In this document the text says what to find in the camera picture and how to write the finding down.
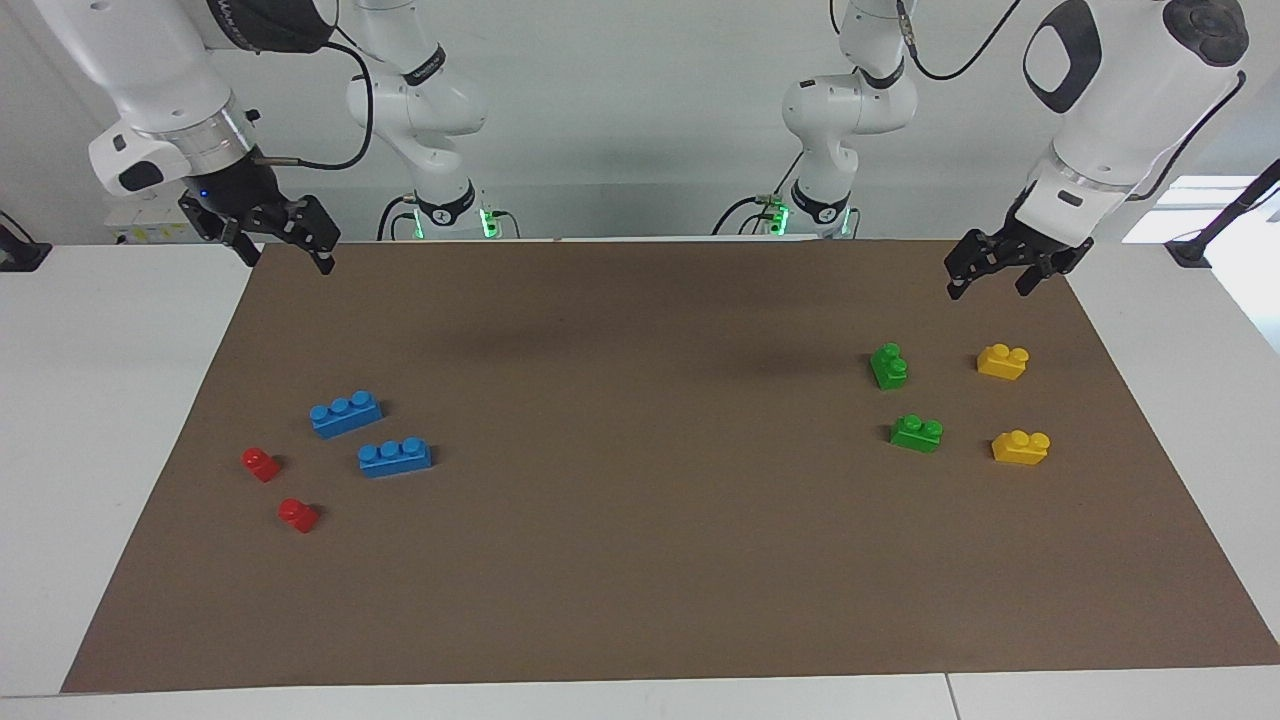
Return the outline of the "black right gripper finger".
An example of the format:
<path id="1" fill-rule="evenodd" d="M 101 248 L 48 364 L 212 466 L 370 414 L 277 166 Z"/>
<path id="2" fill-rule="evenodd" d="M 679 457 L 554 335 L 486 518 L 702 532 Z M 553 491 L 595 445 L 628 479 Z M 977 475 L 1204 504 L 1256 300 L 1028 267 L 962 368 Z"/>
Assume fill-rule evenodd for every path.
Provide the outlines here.
<path id="1" fill-rule="evenodd" d="M 218 233 L 218 242 L 232 250 L 248 268 L 255 268 L 260 261 L 261 250 L 239 224 L 224 224 Z"/>
<path id="2" fill-rule="evenodd" d="M 303 250 L 321 275 L 332 274 L 335 266 L 332 254 L 339 237 L 339 227 L 316 196 L 285 202 L 285 242 Z"/>

